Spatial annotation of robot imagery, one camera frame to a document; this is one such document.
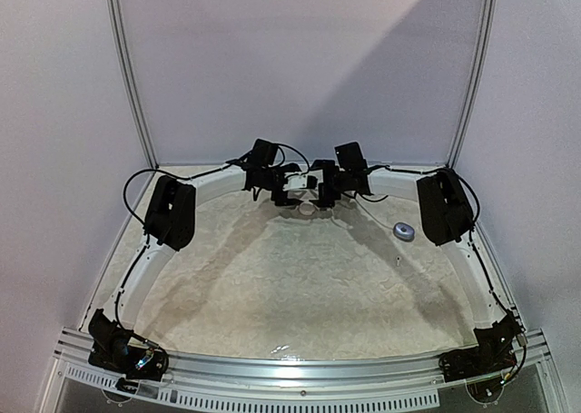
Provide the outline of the white round case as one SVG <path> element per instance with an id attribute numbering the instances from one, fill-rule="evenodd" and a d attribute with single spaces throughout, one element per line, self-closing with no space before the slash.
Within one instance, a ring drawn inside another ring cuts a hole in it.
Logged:
<path id="1" fill-rule="evenodd" d="M 311 204 L 311 203 L 307 203 L 304 202 L 302 203 L 299 207 L 298 207 L 298 212 L 306 217 L 310 217 L 312 215 L 314 215 L 317 211 L 317 208 Z"/>

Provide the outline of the blue earbud charging case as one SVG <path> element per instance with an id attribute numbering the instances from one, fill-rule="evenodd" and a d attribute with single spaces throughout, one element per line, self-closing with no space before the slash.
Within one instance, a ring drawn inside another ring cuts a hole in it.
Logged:
<path id="1" fill-rule="evenodd" d="M 394 236 L 401 241 L 410 242 L 415 239 L 415 229 L 405 222 L 396 222 L 392 231 Z"/>

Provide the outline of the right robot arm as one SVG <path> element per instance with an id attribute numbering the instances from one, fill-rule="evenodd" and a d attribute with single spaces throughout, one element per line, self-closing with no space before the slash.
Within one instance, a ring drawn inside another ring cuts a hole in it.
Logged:
<path id="1" fill-rule="evenodd" d="M 480 249 L 476 232 L 479 206 L 472 205 L 476 195 L 468 184 L 448 167 L 431 170 L 393 167 L 386 163 L 367 164 L 357 143 L 335 148 L 335 160 L 314 161 L 311 172 L 321 172 L 319 199 L 325 207 L 345 193 L 382 195 L 418 203 L 424 236 L 440 247 L 454 267 L 467 295 L 475 334 L 490 336 L 469 354 L 469 365 L 478 373 L 488 373 L 505 356 L 498 339 L 515 337 L 522 332 L 514 311 L 495 289 Z"/>

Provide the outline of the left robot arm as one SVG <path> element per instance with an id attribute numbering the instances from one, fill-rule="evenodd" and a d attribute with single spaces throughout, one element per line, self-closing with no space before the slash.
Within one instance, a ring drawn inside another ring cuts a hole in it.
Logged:
<path id="1" fill-rule="evenodd" d="M 200 172 L 178 176 L 163 172 L 157 180 L 146 213 L 138 221 L 143 237 L 128 268 L 110 298 L 94 311 L 88 324 L 92 338 L 101 343 L 101 358 L 116 371 L 135 362 L 133 348 L 117 337 L 130 338 L 140 309 L 160 273 L 195 233 L 196 208 L 231 192 L 284 189 L 293 178 L 310 170 L 307 162 L 274 159 L 283 145 L 257 140 L 240 158 Z"/>

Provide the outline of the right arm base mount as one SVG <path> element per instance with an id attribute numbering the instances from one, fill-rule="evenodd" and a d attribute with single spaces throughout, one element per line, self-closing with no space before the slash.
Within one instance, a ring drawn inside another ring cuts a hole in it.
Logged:
<path id="1" fill-rule="evenodd" d="M 490 328 L 474 329 L 475 347 L 453 349 L 438 357 L 438 366 L 446 382 L 470 379 L 512 368 L 517 364 L 513 341 L 524 328 L 510 315 Z"/>

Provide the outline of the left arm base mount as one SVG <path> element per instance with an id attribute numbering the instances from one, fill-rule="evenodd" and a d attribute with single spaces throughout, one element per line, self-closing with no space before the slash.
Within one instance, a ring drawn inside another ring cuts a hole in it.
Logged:
<path id="1" fill-rule="evenodd" d="M 95 311 L 88 331 L 94 342 L 88 363 L 94 367 L 153 381 L 161 381 L 169 368 L 169 355 L 160 345 L 109 320 L 103 309 Z"/>

